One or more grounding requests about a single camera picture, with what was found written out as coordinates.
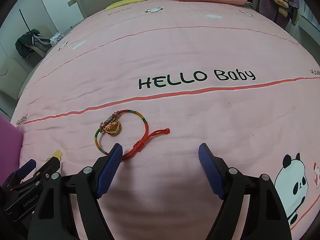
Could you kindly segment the small yellow flower charm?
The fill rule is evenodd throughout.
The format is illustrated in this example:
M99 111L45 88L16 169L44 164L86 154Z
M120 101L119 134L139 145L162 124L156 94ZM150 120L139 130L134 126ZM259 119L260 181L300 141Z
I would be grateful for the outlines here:
M56 150L51 157L49 157L49 158L46 159L46 162L48 162L48 161L49 161L50 159L52 159L53 157L54 157L54 158L57 158L59 161L61 161L62 155L63 155L63 153L62 153L60 150Z

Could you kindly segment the purple storage box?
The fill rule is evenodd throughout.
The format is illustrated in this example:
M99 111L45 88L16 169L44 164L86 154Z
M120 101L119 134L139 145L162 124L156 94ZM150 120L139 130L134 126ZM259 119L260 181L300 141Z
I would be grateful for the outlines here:
M0 119L0 184L19 168L23 133L3 116Z

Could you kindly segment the pink printed bed sheet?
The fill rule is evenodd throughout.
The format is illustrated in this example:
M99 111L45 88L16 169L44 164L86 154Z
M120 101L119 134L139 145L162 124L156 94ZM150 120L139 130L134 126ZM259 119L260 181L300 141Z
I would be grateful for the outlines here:
M116 239L205 239L220 209L198 159L212 153L249 176L268 174L296 216L293 239L319 212L319 65L290 34L233 5L148 0L101 11L41 62L12 116L20 160L56 150L61 173L102 156L101 122L124 110L131 150L145 129L170 129L121 163L99 204Z

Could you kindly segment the dark jacket on chair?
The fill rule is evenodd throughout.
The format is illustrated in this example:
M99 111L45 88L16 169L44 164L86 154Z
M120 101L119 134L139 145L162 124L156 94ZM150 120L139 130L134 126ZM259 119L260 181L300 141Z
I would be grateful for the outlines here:
M46 53L52 45L50 39L43 37L37 29L31 29L15 42L15 48L23 59L27 59L31 53L36 52L33 47Z

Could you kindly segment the purple plush clothing pile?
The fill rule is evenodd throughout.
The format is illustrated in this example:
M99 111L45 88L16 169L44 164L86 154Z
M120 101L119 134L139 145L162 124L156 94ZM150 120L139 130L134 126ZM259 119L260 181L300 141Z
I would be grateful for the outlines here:
M299 0L253 0L253 9L283 29L300 20Z

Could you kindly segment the yellow pillow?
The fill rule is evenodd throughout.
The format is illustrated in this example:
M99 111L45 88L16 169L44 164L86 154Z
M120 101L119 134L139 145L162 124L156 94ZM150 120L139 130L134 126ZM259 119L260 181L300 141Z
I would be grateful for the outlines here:
M115 9L117 7L122 7L122 6L125 6L128 4L144 2L144 1L147 1L147 0L121 0L121 1L117 1L117 2L112 3L111 5L106 7L105 10L108 11L108 10Z

